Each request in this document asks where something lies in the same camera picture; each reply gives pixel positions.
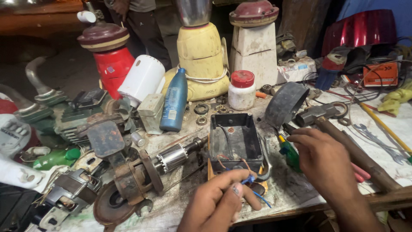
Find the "orange box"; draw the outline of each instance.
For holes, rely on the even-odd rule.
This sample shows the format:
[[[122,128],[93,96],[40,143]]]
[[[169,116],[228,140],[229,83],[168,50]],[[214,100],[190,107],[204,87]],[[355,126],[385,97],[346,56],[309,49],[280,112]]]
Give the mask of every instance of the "orange box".
[[[374,69],[376,65],[367,65],[370,69]],[[365,87],[371,86],[390,86],[390,85],[398,85],[398,63],[389,63],[381,65],[379,68],[374,70],[379,76],[382,78],[379,79],[379,76],[376,73],[371,72],[366,76],[363,80],[363,84]],[[365,76],[369,72],[369,69],[363,68],[363,76]]]

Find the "red plier handle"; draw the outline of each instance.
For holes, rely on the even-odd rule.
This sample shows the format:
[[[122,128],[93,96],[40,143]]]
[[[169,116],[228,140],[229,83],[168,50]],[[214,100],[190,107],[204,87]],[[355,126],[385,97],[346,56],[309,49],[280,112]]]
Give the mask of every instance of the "red plier handle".
[[[353,170],[355,171],[355,177],[356,181],[358,183],[362,183],[365,180],[370,179],[369,173],[367,173],[365,170],[361,169],[360,167],[356,166],[354,163],[351,162],[351,165],[353,167]]]

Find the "yellow cloth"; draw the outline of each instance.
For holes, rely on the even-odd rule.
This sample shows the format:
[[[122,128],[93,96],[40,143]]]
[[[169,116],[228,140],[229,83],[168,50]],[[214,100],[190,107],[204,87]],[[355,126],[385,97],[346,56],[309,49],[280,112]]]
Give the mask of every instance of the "yellow cloth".
[[[384,102],[378,107],[379,111],[388,111],[395,115],[399,113],[401,103],[412,99],[412,79],[406,79],[401,88],[388,93]]]

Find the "workbench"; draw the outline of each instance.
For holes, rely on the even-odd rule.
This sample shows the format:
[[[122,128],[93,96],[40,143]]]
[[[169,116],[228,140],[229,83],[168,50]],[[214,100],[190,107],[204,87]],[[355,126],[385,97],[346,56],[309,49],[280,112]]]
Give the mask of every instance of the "workbench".
[[[332,90],[341,94],[347,94],[341,88]],[[366,103],[377,107],[383,96],[384,94],[378,99]],[[263,208],[260,211],[253,211],[249,205],[243,204],[238,225],[279,220],[282,217],[329,209],[323,197],[321,197],[307,181],[305,175],[296,173],[288,167],[285,157],[279,153],[279,143],[275,136],[274,129],[263,120],[265,109],[271,98],[272,96],[270,95],[268,95],[266,99],[256,98],[253,108],[243,112],[253,114],[259,133],[271,136],[269,159],[273,165],[273,169],[271,177],[267,181],[268,191],[264,197],[272,205],[272,208],[269,208],[262,202]],[[327,92],[324,92],[317,100],[324,103],[347,101],[340,96]],[[312,105],[319,104],[312,100],[308,102]],[[183,121],[183,129],[179,133],[164,132],[162,135],[145,135],[146,144],[144,148],[151,157],[154,157],[160,150],[170,147],[171,143],[180,138],[184,137],[179,140],[179,143],[187,144],[191,142],[195,136],[203,137],[208,134],[210,131],[210,115],[214,113],[212,113],[211,110],[207,113],[205,117],[208,119],[208,123],[206,125],[197,125],[195,119],[199,115],[193,112],[193,108],[197,103],[198,102],[192,103],[191,113],[188,115],[188,119]],[[401,105],[399,112],[396,118],[379,114],[378,112],[375,113],[397,136],[411,146],[412,106],[409,103],[404,103]],[[383,143],[389,146],[399,147],[357,104],[352,105],[351,118],[354,124],[362,123],[366,125],[368,130],[376,135]],[[367,195],[372,209],[374,211],[387,211],[411,207],[412,187],[407,186],[412,185],[412,166],[407,164],[401,166],[395,163],[380,146],[365,139],[351,126],[345,127],[340,125],[336,119],[330,119],[330,121],[338,129],[345,130],[351,135],[372,159],[404,187],[393,194],[375,194],[375,192],[379,190],[371,182],[365,181],[362,184],[358,184],[359,191],[363,195]],[[198,155],[192,154],[181,168],[162,176],[164,188],[167,190],[165,195],[158,197],[154,191],[150,191],[147,194],[147,198],[153,200],[152,211],[149,213],[144,208],[141,218],[133,214],[127,221],[118,225],[116,231],[176,231],[193,191],[198,185],[207,181],[207,165],[204,165],[205,162],[207,162],[205,151],[200,152]],[[112,180],[112,175],[113,172],[109,170],[103,175],[102,179],[107,183]],[[63,222],[60,231],[102,232],[103,229],[104,226],[100,225],[94,219],[92,205],[84,209],[79,215],[68,217]]]

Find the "white plastic jar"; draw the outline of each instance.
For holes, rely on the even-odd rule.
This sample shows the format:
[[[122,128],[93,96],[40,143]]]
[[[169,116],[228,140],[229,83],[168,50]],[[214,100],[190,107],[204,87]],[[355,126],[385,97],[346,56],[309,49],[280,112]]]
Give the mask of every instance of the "white plastic jar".
[[[252,108],[256,96],[255,75],[246,70],[234,71],[230,75],[229,105],[239,111]]]

